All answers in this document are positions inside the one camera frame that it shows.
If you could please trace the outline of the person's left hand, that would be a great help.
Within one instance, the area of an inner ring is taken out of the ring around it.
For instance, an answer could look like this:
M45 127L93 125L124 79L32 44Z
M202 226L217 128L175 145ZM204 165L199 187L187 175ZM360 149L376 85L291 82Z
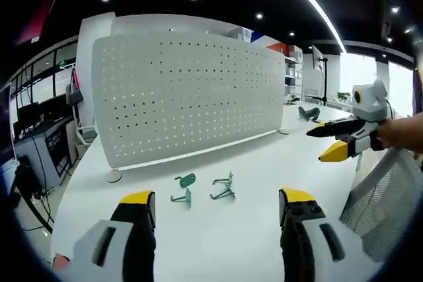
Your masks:
M61 271L65 269L70 263L70 259L62 254L56 254L53 259L52 269L54 271Z

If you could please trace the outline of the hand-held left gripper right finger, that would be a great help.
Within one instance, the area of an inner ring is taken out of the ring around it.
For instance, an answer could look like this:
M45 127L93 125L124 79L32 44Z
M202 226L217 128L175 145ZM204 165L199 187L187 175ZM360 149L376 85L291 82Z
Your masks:
M279 190L280 247L285 281L349 281L351 238L307 192Z

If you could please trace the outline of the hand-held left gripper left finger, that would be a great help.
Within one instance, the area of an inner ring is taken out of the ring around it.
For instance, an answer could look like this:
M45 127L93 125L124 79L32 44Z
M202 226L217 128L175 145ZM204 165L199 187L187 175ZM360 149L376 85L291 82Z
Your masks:
M72 281L153 281L155 192L126 195L73 248Z

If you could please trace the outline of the person's right hand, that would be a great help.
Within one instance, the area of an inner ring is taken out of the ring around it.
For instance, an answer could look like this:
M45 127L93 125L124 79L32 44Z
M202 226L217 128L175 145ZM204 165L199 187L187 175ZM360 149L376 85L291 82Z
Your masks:
M422 154L423 114L413 117L386 119L378 128L377 138L385 148L404 148Z

